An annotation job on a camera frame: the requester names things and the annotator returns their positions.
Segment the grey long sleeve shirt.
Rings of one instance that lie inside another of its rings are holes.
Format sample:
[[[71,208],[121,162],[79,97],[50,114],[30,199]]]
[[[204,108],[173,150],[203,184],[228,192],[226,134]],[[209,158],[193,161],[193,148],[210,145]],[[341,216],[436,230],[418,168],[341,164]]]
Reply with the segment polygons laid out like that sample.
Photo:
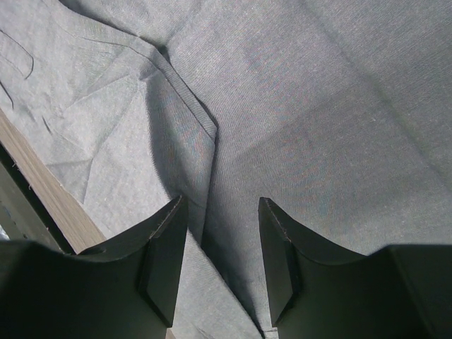
[[[2,1],[1,108],[106,237],[187,196],[176,338],[278,336],[260,197],[451,243],[450,1]]]

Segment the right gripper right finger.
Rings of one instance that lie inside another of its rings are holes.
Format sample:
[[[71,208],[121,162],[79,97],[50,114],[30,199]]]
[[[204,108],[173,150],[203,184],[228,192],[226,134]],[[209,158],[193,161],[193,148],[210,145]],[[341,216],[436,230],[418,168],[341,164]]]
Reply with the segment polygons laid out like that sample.
[[[280,338],[450,338],[451,247],[388,245],[365,256],[260,198],[272,325]]]

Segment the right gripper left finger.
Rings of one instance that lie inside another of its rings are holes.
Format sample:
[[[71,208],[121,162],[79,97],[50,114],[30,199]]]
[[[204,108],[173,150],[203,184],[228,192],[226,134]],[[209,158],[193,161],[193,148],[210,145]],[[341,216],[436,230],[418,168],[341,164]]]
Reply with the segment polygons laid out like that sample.
[[[174,320],[188,203],[79,254],[1,243],[2,338],[164,338]]]

